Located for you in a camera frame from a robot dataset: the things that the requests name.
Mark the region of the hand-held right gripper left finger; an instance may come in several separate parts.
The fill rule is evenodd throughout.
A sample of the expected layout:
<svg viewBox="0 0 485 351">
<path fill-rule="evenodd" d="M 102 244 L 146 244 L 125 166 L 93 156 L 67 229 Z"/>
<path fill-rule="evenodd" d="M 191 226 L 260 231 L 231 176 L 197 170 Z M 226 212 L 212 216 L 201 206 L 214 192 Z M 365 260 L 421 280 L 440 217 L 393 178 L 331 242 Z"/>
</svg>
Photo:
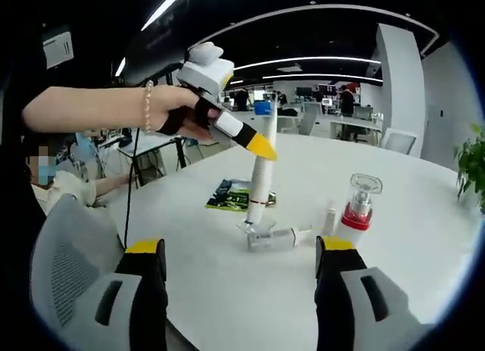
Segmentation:
<svg viewBox="0 0 485 351">
<path fill-rule="evenodd" d="M 79 297 L 80 350 L 166 350 L 165 241 L 126 248 L 114 272 Z"/>
</svg>

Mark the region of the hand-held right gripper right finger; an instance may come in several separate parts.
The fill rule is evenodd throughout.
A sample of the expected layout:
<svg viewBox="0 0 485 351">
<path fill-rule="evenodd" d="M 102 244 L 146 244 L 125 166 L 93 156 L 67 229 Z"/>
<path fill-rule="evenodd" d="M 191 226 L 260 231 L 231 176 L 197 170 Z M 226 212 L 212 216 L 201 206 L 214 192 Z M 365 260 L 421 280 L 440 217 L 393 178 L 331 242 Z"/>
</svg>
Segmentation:
<svg viewBox="0 0 485 351">
<path fill-rule="evenodd" d="M 339 237 L 316 237 L 314 302 L 318 350 L 411 350 L 433 328 L 411 313 L 408 296 Z"/>
</svg>

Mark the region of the person's left hand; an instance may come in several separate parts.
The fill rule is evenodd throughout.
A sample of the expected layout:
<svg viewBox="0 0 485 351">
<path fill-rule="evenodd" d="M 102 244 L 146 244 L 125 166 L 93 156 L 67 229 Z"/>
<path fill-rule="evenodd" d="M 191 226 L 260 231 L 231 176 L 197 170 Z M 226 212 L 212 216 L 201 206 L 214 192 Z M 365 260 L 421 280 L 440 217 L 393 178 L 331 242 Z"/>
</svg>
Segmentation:
<svg viewBox="0 0 485 351">
<path fill-rule="evenodd" d="M 152 132 L 160 130 L 166 124 L 172 111 L 178 108 L 189 108 L 193 111 L 200 98 L 194 92 L 180 86 L 162 85 L 153 87 L 149 99 L 149 108 L 146 112 L 148 117 L 145 119 L 145 129 Z M 193 113 L 188 113 L 185 116 L 175 133 L 193 139 L 212 139 L 209 130 L 195 122 Z"/>
</svg>

